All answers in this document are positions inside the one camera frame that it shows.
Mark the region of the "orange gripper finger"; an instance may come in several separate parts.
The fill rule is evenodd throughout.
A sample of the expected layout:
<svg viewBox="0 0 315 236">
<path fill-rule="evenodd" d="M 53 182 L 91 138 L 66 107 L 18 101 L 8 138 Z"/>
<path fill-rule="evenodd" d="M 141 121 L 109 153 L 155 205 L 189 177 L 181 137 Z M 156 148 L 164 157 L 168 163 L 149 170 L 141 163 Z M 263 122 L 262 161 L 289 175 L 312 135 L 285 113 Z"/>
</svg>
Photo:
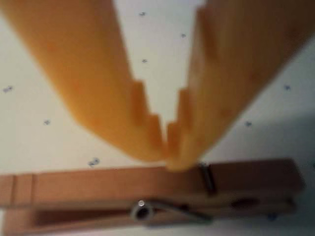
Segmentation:
<svg viewBox="0 0 315 236">
<path fill-rule="evenodd" d="M 133 158 L 165 159 L 112 0 L 3 0 L 0 10 L 81 126 Z"/>
<path fill-rule="evenodd" d="M 194 166 L 315 32 L 312 0 L 209 0 L 197 10 L 188 85 L 166 167 Z"/>
</svg>

